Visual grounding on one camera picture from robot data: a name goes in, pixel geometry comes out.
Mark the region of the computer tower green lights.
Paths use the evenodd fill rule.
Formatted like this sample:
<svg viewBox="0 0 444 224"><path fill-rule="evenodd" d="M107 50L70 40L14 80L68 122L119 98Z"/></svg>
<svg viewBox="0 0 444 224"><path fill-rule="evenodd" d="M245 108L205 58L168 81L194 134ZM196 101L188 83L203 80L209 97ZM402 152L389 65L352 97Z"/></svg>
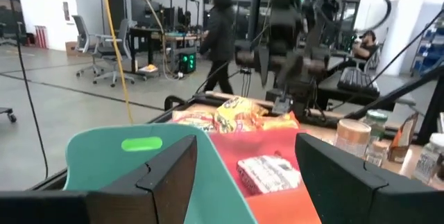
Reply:
<svg viewBox="0 0 444 224"><path fill-rule="evenodd" d="M178 71L183 74L190 74L196 70L196 54L195 53L180 53Z"/></svg>

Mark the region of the small brown lid jar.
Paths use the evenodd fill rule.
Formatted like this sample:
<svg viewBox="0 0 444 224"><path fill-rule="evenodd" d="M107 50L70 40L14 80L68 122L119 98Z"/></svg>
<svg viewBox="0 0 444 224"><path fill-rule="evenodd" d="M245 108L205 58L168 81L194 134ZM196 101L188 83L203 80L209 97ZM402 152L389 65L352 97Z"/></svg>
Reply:
<svg viewBox="0 0 444 224"><path fill-rule="evenodd" d="M386 159L389 146L381 141L374 141L367 150L365 160L375 166L381 167L383 161Z"/></svg>

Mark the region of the red plastic bin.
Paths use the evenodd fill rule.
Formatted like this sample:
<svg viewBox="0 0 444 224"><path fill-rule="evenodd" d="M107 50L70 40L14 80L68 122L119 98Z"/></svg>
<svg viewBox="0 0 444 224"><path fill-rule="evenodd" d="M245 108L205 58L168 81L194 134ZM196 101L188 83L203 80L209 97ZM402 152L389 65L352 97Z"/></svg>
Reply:
<svg viewBox="0 0 444 224"><path fill-rule="evenodd" d="M245 198L252 196L237 172L237 162L261 155L279 155L299 169L295 155L296 135L304 130L283 128L252 132L210 133L221 159Z"/></svg>

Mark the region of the black computer monitor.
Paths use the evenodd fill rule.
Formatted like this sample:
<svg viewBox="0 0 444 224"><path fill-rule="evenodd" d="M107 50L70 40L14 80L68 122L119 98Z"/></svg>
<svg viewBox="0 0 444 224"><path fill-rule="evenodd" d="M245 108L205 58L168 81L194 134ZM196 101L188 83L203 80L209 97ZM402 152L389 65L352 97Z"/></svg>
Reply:
<svg viewBox="0 0 444 224"><path fill-rule="evenodd" d="M146 0L131 0L131 16L132 20L136 22L139 27L158 27L155 15L160 18L160 11L162 6L160 3L151 2L154 12L151 11L150 6Z"/></svg>

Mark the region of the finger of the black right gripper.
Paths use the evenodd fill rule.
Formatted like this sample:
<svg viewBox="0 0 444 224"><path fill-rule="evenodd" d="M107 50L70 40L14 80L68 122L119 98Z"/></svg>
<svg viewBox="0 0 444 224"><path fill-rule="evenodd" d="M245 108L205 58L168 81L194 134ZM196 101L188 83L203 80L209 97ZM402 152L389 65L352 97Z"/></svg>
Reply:
<svg viewBox="0 0 444 224"><path fill-rule="evenodd" d="M277 76L277 85L284 86L289 78L299 76L302 73L302 56L288 55L285 63L281 65L280 72Z"/></svg>
<svg viewBox="0 0 444 224"><path fill-rule="evenodd" d="M270 62L269 49L267 47L260 47L258 53L262 87L265 87L268 80L268 66Z"/></svg>

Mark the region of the yellow ramen noodle pack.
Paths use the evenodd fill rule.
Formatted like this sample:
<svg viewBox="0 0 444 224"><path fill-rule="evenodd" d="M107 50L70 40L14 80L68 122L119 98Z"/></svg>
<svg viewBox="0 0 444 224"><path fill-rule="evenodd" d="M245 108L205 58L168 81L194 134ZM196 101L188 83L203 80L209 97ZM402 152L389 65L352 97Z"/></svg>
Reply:
<svg viewBox="0 0 444 224"><path fill-rule="evenodd" d="M295 189L302 176L292 164L277 155L250 157L237 162L240 180L252 195Z"/></svg>

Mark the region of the chicken ramen pack orange edge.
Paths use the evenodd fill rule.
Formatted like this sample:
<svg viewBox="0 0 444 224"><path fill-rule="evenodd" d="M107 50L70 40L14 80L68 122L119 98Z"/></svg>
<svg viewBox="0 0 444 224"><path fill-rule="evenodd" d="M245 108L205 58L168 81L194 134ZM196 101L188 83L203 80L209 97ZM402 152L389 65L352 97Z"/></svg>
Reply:
<svg viewBox="0 0 444 224"><path fill-rule="evenodd" d="M300 124L293 112L285 113L277 117L258 117L256 126L262 130L300 128Z"/></svg>

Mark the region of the tan lid seasoning jar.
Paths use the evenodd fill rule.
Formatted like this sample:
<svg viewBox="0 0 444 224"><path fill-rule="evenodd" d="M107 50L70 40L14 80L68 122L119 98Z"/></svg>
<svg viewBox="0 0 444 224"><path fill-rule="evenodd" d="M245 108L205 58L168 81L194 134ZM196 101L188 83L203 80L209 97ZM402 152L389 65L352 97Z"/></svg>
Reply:
<svg viewBox="0 0 444 224"><path fill-rule="evenodd" d="M341 119L337 123L334 145L356 157L362 158L370 140L371 127L353 119Z"/></svg>

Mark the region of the shelf with blue bins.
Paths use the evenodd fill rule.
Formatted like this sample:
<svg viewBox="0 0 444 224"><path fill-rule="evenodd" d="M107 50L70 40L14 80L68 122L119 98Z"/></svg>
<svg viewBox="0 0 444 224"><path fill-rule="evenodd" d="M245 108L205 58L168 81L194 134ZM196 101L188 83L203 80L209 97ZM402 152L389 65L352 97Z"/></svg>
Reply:
<svg viewBox="0 0 444 224"><path fill-rule="evenodd" d="M444 21L438 20L420 38L410 69L411 77L423 75L444 61Z"/></svg>

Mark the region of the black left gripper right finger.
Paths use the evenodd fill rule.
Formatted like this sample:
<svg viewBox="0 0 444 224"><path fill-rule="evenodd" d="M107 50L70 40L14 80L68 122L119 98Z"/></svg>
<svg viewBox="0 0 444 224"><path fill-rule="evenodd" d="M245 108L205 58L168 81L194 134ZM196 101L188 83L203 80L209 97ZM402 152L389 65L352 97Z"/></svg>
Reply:
<svg viewBox="0 0 444 224"><path fill-rule="evenodd" d="M444 191L307 133L296 135L295 154L323 224L444 224Z"/></svg>

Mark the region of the red white striped object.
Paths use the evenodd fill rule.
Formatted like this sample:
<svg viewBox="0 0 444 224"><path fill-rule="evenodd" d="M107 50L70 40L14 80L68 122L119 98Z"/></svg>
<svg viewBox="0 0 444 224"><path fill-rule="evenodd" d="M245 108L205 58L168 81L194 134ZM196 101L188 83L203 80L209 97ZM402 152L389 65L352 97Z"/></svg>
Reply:
<svg viewBox="0 0 444 224"><path fill-rule="evenodd" d="M47 49L46 43L46 27L45 26L35 26L35 41L39 48Z"/></svg>

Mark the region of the grey office chair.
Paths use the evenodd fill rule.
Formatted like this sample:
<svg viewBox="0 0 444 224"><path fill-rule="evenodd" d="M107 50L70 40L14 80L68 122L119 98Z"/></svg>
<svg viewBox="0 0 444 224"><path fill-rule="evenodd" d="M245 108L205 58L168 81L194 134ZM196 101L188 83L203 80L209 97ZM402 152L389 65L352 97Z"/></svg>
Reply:
<svg viewBox="0 0 444 224"><path fill-rule="evenodd" d="M129 75L121 75L119 71L118 64L123 61L131 61L133 58L130 54L130 49L128 46L127 34L129 31L129 20L123 19L120 23L119 32L116 38L117 49L116 52L113 46L113 39L111 35L100 35L100 42L96 44L96 48L93 53L94 58L101 58L106 63L112 67L112 71L106 72L104 74L98 75L93 79L93 84L97 84L99 80L104 80L105 78L111 78L111 87L115 87L117 78L124 78L129 80L131 84L135 83L135 79Z"/></svg>
<svg viewBox="0 0 444 224"><path fill-rule="evenodd" d="M77 44L75 50L78 54L85 54L92 56L92 64L88 67L82 68L76 72L76 76L79 78L85 71L91 70L95 76L100 76L104 72L104 68L97 65L95 57L97 52L97 44L99 44L99 38L90 34L87 30L84 19L80 15L72 16L76 28L78 31Z"/></svg>

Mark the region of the teal plastic basket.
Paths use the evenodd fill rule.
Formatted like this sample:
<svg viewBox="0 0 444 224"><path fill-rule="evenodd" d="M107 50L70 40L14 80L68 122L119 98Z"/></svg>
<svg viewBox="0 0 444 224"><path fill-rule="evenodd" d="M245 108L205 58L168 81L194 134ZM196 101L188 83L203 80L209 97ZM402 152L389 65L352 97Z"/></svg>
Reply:
<svg viewBox="0 0 444 224"><path fill-rule="evenodd" d="M185 224L257 224L209 135L193 126L152 123L108 126L80 132L69 141L66 190L95 190L135 169L187 135L197 138L194 186ZM125 151L127 139L158 137L155 150Z"/></svg>

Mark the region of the ramen pack blue edge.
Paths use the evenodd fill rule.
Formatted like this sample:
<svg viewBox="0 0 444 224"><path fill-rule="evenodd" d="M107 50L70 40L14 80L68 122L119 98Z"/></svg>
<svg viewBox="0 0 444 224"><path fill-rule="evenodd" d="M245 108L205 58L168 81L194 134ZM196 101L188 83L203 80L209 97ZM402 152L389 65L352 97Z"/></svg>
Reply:
<svg viewBox="0 0 444 224"><path fill-rule="evenodd" d="M252 100L236 96L216 109L214 120L221 133L250 132L258 129L257 121L268 110Z"/></svg>

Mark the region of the backlit computer keyboard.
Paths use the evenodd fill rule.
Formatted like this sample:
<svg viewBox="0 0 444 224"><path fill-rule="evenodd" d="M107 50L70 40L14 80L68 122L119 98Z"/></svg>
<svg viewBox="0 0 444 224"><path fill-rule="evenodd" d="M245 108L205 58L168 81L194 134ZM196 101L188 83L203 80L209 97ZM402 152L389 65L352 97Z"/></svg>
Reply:
<svg viewBox="0 0 444 224"><path fill-rule="evenodd" d="M379 87L372 76L356 67L347 67L341 72L337 83L339 89L361 92L369 96L379 96Z"/></svg>

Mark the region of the brown spice pouch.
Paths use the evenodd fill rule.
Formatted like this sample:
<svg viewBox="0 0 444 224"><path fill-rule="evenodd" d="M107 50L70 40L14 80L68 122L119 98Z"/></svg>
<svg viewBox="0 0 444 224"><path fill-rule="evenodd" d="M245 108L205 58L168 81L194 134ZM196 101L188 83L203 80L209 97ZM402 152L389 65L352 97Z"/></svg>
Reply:
<svg viewBox="0 0 444 224"><path fill-rule="evenodd" d="M402 164L413 139L418 113L410 115L398 129L388 150L388 161Z"/></svg>

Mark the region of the cardboard box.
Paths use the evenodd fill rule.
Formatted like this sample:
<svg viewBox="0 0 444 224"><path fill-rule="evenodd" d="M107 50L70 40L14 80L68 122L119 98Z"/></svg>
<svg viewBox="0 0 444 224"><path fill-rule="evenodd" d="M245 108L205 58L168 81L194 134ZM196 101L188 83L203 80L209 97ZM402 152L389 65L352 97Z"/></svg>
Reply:
<svg viewBox="0 0 444 224"><path fill-rule="evenodd" d="M77 42L66 42L65 47L67 56L81 56L83 54L83 52L78 49Z"/></svg>

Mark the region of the white lid spice jar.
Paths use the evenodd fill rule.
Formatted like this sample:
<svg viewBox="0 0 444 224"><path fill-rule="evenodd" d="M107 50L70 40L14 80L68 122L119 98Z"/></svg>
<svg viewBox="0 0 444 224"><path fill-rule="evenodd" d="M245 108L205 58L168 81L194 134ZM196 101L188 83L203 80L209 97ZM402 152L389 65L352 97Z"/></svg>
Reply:
<svg viewBox="0 0 444 224"><path fill-rule="evenodd" d="M432 133L423 147L412 178L428 184L444 160L444 133Z"/></svg>

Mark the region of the person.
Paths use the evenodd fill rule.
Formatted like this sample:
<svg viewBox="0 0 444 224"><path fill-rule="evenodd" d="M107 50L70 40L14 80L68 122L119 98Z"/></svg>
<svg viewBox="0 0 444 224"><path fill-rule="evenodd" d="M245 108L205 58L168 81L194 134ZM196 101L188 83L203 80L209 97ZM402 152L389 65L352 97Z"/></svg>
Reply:
<svg viewBox="0 0 444 224"><path fill-rule="evenodd" d="M355 42L352 45L353 56L360 60L368 60L379 48L376 43L376 35L373 31L366 31L359 39L360 42Z"/></svg>
<svg viewBox="0 0 444 224"><path fill-rule="evenodd" d="M207 22L207 35L200 46L200 54L206 54L212 62L204 91L212 91L219 85L225 94L233 94L228 78L228 64L234 57L235 12L233 0L213 0L210 18Z"/></svg>

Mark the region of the black keyboard desk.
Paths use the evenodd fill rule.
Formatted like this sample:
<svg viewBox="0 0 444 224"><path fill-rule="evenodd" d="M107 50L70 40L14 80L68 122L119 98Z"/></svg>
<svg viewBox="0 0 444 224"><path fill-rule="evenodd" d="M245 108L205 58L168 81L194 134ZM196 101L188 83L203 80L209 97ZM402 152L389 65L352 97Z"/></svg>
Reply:
<svg viewBox="0 0 444 224"><path fill-rule="evenodd" d="M331 57L327 66L327 74L329 77L322 80L318 85L317 103L323 110L327 107L327 102L329 99L333 99L335 101L345 101L354 95L353 92L339 89L337 87L337 83L341 76L341 72L337 68L342 63L342 57ZM401 78L386 75L381 75L375 82L379 87L380 98L406 83ZM393 111L396 104L415 106L416 102L412 95L408 92L400 98L391 101L384 106L380 106L379 108L382 110Z"/></svg>

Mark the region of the green lid spice jar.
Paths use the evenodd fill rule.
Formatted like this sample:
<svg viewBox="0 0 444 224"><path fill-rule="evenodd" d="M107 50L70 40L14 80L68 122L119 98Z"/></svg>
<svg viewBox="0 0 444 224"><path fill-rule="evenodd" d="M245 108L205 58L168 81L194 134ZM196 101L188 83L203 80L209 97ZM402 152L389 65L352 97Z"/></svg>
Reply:
<svg viewBox="0 0 444 224"><path fill-rule="evenodd" d="M379 141L385 133L385 123L388 116L378 110L368 110L363 120L365 124L371 127L370 143Z"/></svg>

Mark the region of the black wood-top desk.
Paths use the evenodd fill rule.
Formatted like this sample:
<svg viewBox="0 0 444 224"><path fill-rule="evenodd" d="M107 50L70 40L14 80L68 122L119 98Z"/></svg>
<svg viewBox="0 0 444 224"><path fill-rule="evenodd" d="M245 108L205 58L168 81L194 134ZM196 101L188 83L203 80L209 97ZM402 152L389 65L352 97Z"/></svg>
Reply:
<svg viewBox="0 0 444 224"><path fill-rule="evenodd" d="M186 69L190 68L193 72L196 68L197 42L201 41L201 34L163 33L158 28L133 26L129 28L127 37L131 64L130 71L126 73L146 80L147 75L162 72L168 79L180 80L177 73L182 62L190 63L190 67L184 67L184 74Z"/></svg>

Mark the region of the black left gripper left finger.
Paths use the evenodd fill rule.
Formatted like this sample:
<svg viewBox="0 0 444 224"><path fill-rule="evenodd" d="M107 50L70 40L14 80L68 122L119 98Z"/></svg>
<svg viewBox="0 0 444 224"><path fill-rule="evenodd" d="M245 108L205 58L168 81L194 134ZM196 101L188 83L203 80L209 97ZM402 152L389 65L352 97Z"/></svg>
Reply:
<svg viewBox="0 0 444 224"><path fill-rule="evenodd" d="M188 135L96 191L0 192L0 224L184 224L197 154Z"/></svg>

